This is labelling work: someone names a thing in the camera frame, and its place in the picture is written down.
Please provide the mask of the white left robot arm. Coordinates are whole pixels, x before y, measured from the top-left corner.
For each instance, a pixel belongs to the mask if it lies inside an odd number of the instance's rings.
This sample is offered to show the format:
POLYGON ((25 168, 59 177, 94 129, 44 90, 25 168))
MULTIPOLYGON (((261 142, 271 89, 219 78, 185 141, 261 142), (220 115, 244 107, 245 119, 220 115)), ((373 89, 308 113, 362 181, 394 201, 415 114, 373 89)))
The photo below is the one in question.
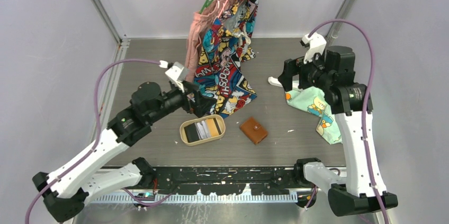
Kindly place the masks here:
POLYGON ((94 174, 151 133, 151 126, 165 116, 183 109, 201 118, 216 104, 217 100, 202 95, 196 84, 184 81, 181 87, 170 87, 165 93, 155 82, 141 84, 131 95, 130 106, 108 122, 95 142, 56 171, 34 175, 33 183, 43 192, 43 202, 57 222, 73 218, 85 205, 112 191, 153 185, 156 171, 143 157, 115 171, 94 174))

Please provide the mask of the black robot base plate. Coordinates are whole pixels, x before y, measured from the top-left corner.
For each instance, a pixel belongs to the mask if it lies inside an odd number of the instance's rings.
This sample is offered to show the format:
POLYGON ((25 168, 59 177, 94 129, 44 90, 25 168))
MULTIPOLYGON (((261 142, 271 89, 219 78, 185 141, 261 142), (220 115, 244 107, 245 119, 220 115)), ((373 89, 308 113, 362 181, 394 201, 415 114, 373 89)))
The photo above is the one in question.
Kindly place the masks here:
POLYGON ((286 195, 295 189, 312 189, 314 185, 299 179, 292 166, 165 166, 155 167, 155 178, 129 191, 149 190, 161 194, 240 195, 245 187, 251 195, 286 195))

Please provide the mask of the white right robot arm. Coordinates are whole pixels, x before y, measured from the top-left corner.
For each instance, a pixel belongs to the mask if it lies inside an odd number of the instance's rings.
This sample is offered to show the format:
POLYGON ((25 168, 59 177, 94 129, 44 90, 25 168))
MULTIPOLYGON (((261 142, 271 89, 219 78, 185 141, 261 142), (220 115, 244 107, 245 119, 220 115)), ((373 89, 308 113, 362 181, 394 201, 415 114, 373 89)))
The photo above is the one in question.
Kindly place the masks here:
POLYGON ((321 188, 338 217, 398 206, 397 196, 388 191, 380 174, 372 137, 371 97, 366 85, 354 81, 354 65, 351 48, 332 46, 311 59, 287 59, 278 78, 285 90, 294 89, 294 76, 299 78, 300 89, 322 90, 334 115, 344 148, 346 176, 338 176, 317 158, 305 158, 297 160, 294 180, 300 187, 313 184, 321 188))

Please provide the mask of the brown leather card holder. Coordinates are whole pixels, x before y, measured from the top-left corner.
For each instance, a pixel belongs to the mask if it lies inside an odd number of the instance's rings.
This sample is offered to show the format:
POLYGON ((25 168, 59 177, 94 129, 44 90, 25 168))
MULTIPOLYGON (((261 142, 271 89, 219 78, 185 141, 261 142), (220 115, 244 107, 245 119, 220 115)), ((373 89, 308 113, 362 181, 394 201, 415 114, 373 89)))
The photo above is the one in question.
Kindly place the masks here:
POLYGON ((253 117, 250 117, 240 125, 240 130, 255 145, 268 136, 267 130, 253 117))

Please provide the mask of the beige oval card tray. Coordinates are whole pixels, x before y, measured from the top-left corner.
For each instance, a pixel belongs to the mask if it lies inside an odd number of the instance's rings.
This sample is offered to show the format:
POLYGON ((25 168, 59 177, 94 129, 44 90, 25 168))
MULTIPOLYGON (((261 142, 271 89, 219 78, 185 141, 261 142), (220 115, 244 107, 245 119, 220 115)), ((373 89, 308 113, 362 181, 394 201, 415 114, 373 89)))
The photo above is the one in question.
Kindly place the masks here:
POLYGON ((179 128, 181 141, 196 146, 221 139, 226 131, 224 119, 217 114, 185 121, 179 128))

